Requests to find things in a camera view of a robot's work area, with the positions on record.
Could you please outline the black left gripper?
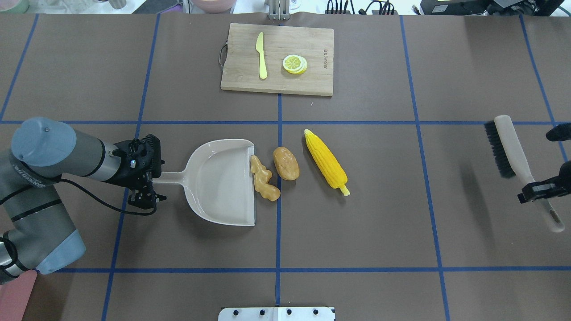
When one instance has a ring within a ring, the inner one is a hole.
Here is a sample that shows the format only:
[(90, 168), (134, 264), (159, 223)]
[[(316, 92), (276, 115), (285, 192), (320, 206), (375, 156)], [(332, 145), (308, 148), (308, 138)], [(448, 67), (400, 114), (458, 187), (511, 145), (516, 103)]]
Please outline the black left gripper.
[(156, 193), (154, 187), (146, 187), (151, 179), (161, 176), (161, 166), (165, 163), (161, 159), (161, 141), (157, 136), (148, 134), (141, 139), (118, 142), (112, 149), (112, 156), (120, 158), (120, 166), (107, 183), (130, 189), (129, 205), (155, 209), (157, 203), (167, 199)]

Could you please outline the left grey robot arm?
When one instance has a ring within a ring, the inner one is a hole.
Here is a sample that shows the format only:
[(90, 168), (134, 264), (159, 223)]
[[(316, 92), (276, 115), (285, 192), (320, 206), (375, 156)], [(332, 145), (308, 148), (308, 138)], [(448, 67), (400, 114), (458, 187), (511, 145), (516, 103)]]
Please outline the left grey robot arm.
[(1, 234), (1, 284), (29, 270), (47, 275), (81, 258), (86, 246), (55, 185), (73, 185), (99, 204), (122, 209), (96, 197), (64, 174), (87, 177), (130, 191), (132, 215), (149, 216), (166, 199), (155, 192), (161, 176), (161, 143), (151, 134), (110, 144), (44, 117), (24, 121), (10, 148), (1, 152), (1, 205), (13, 229)]

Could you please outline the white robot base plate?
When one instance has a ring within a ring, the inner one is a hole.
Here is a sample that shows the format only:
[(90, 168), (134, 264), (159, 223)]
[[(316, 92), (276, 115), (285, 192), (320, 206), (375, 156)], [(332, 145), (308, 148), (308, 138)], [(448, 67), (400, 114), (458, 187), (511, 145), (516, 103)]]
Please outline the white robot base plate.
[(243, 307), (224, 308), (219, 321), (336, 321), (332, 307)]

